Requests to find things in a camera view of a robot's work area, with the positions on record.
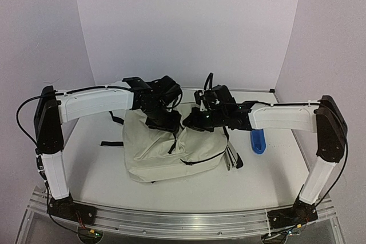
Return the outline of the silver black stapler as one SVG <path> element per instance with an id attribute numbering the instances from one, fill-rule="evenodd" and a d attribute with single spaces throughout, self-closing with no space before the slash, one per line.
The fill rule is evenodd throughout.
<path id="1" fill-rule="evenodd" d="M 244 162 L 242 161 L 239 153 L 231 146 L 226 148 L 224 161 L 227 171 L 231 171 L 232 169 L 241 169 L 244 167 Z"/>

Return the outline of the blue pencil case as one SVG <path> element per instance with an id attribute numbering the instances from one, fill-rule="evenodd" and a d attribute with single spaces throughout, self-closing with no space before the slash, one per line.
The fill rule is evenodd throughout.
<path id="1" fill-rule="evenodd" d="M 264 130 L 252 130 L 250 132 L 250 142 L 254 153 L 263 154 L 266 150 Z"/>

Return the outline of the cream canvas backpack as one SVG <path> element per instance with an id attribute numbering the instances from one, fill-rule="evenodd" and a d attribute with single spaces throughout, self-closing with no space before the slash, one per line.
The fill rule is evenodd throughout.
<path id="1" fill-rule="evenodd" d="M 178 134 L 147 127 L 140 110 L 127 111 L 119 121 L 121 141 L 103 141 L 101 146 L 122 147 L 125 167 L 137 182 L 153 183 L 202 173 L 218 166 L 229 144 L 225 128 L 212 133 L 180 129 Z"/>

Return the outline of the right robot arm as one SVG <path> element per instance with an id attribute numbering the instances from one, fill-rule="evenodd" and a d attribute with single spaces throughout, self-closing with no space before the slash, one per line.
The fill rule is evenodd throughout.
<path id="1" fill-rule="evenodd" d="M 325 95 L 305 102 L 238 102 L 225 85 L 213 84 L 209 73 L 202 89 L 194 92 L 196 106 L 184 119 L 184 126 L 212 132 L 219 127 L 238 131 L 291 131 L 305 159 L 309 173 L 299 201 L 319 204 L 332 190 L 328 181 L 335 167 L 346 164 L 348 126 L 335 100 Z"/>

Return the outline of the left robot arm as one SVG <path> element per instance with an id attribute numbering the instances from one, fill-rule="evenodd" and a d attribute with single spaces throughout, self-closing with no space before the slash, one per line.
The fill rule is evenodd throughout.
<path id="1" fill-rule="evenodd" d="M 47 191 L 55 199 L 55 209 L 64 217 L 77 213 L 69 199 L 63 151 L 80 118 L 119 110 L 141 110 L 147 126 L 177 134 L 181 116 L 175 108 L 183 97 L 181 86 L 169 76 L 150 82 L 140 77 L 72 90 L 56 90 L 52 85 L 40 95 L 23 101 L 17 108 L 19 129 L 35 145 L 37 169 Z"/>

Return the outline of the aluminium front rail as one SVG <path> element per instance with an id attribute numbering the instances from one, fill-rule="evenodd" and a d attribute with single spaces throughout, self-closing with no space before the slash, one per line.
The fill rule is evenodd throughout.
<path id="1" fill-rule="evenodd" d="M 77 202 L 78 214 L 49 214 L 51 197 L 36 187 L 16 243 L 343 243 L 332 200 L 317 207 L 317 219 L 278 227 L 272 209 L 174 213 L 123 209 Z"/>

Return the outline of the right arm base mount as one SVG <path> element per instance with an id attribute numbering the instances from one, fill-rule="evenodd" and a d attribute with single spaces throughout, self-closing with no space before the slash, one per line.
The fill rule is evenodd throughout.
<path id="1" fill-rule="evenodd" d="M 291 207 L 271 210 L 267 213 L 271 229 L 284 229 L 297 225 L 305 225 L 308 222 L 316 221 L 318 214 L 316 204 L 306 203 L 298 195 Z"/>

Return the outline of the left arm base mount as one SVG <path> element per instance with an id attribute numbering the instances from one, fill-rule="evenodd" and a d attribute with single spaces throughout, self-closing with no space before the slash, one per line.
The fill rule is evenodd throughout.
<path id="1" fill-rule="evenodd" d="M 69 193 L 67 197 L 55 199 L 51 197 L 47 202 L 47 212 L 52 217 L 78 222 L 81 226 L 93 225 L 97 208 L 76 202 Z"/>

